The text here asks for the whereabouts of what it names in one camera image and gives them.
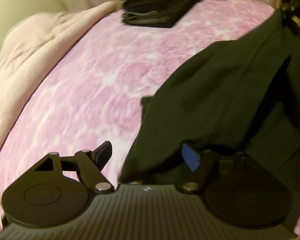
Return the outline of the dark green garment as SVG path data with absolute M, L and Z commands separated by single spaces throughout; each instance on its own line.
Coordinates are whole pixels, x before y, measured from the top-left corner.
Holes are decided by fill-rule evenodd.
M 300 27 L 276 11 L 187 60 L 142 104 L 121 183 L 177 182 L 189 173 L 182 144 L 246 152 L 277 172 L 300 146 Z

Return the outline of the stack of folded dark clothes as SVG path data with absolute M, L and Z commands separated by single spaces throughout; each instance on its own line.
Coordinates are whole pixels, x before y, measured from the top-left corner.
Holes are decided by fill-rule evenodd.
M 202 0 L 123 0 L 122 20 L 127 25 L 172 28 Z

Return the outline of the pink floral bed sheet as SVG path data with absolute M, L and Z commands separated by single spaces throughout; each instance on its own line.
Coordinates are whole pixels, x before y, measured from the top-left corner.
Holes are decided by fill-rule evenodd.
M 257 1 L 204 0 L 171 29 L 126 25 L 121 12 L 98 21 L 42 81 L 0 150 L 0 231 L 3 192 L 49 152 L 72 155 L 108 140 L 103 173 L 116 183 L 140 129 L 141 99 L 193 55 L 231 45 L 272 14 Z

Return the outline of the light pink quilt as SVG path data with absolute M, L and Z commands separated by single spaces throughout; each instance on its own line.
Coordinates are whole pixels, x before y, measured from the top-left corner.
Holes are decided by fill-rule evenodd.
M 115 1 L 79 12 L 41 12 L 13 27 L 0 52 L 0 149 L 29 98 L 71 47 Z

